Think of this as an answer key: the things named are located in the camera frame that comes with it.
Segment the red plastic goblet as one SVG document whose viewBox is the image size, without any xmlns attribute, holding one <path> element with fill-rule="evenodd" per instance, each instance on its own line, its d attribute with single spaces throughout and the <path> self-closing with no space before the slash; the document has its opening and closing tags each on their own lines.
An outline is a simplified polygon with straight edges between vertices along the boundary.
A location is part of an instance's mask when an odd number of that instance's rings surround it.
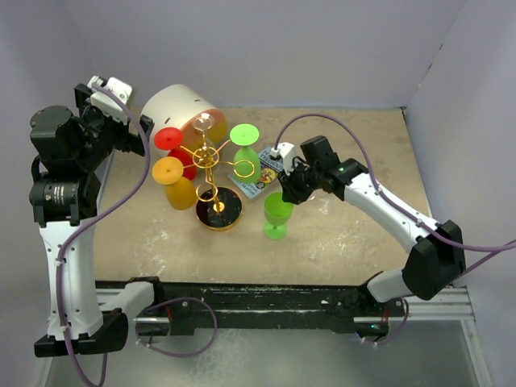
<svg viewBox="0 0 516 387">
<path fill-rule="evenodd" d="M 164 127 L 154 137 L 157 149 L 165 151 L 166 156 L 177 158 L 183 165 L 183 177 L 192 181 L 197 176 L 197 167 L 193 163 L 192 153 L 181 147 L 183 132 L 176 127 Z"/>
</svg>

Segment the green goblet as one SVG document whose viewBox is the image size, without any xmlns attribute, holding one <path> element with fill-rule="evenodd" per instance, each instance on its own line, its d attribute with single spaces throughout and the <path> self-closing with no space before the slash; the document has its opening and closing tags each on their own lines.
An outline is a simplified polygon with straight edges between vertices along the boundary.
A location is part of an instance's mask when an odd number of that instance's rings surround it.
<svg viewBox="0 0 516 387">
<path fill-rule="evenodd" d="M 239 146 L 233 159 L 234 173 L 238 182 L 255 184 L 260 178 L 260 158 L 252 148 L 259 138 L 259 130 L 249 123 L 241 123 L 231 129 L 231 142 Z"/>
<path fill-rule="evenodd" d="M 272 240 L 279 240 L 287 233 L 286 223 L 293 213 L 294 204 L 284 202 L 282 192 L 269 194 L 264 200 L 265 224 L 263 232 Z"/>
</svg>

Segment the orange plastic goblet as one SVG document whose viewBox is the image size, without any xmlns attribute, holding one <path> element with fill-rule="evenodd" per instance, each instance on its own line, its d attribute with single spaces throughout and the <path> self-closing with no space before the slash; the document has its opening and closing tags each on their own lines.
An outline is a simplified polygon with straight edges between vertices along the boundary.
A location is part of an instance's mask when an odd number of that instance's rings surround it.
<svg viewBox="0 0 516 387">
<path fill-rule="evenodd" d="M 188 210 L 198 200 L 194 184 L 183 172 L 181 161 L 171 156 L 160 158 L 152 167 L 154 181 L 164 186 L 165 197 L 174 210 Z"/>
</svg>

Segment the clear wine glass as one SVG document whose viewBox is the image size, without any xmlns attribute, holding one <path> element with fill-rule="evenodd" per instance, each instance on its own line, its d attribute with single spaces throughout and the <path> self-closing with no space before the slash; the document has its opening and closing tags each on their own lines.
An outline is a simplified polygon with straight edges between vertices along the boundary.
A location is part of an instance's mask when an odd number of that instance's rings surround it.
<svg viewBox="0 0 516 387">
<path fill-rule="evenodd" d="M 219 156 L 216 153 L 212 140 L 209 139 L 209 130 L 214 126 L 214 117 L 208 113 L 197 114 L 192 121 L 193 129 L 201 136 L 201 144 L 195 151 L 194 160 L 202 167 L 211 167 L 213 172 L 220 170 Z"/>
</svg>

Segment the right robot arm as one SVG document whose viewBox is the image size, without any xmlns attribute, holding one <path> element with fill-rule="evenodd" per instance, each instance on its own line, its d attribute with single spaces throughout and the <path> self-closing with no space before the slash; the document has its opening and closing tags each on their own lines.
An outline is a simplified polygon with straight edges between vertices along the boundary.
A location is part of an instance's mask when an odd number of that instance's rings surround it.
<svg viewBox="0 0 516 387">
<path fill-rule="evenodd" d="M 464 273 L 460 227 L 440 223 L 416 211 L 380 185 L 359 161 L 341 161 L 322 135 L 301 145 L 298 157 L 291 143 L 282 142 L 270 156 L 283 164 L 278 175 L 284 202 L 300 205 L 321 189 L 355 206 L 382 226 L 407 252 L 405 266 L 368 279 L 358 299 L 367 315 L 377 315 L 394 298 L 415 296 L 431 300 Z"/>
</svg>

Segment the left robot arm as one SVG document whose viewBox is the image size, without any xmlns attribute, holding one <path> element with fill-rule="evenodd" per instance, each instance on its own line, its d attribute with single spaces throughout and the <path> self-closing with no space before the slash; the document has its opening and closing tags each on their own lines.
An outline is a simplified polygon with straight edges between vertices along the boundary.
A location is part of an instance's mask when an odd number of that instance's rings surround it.
<svg viewBox="0 0 516 387">
<path fill-rule="evenodd" d="M 49 106 L 30 121 L 37 155 L 29 200 L 46 249 L 51 297 L 47 332 L 34 345 L 39 358 L 119 351 L 141 310 L 157 316 L 166 305 L 153 279 L 130 281 L 102 304 L 94 279 L 97 169 L 115 150 L 149 156 L 153 121 L 128 115 L 132 88 L 114 77 L 93 77 L 74 95 L 74 110 Z"/>
</svg>

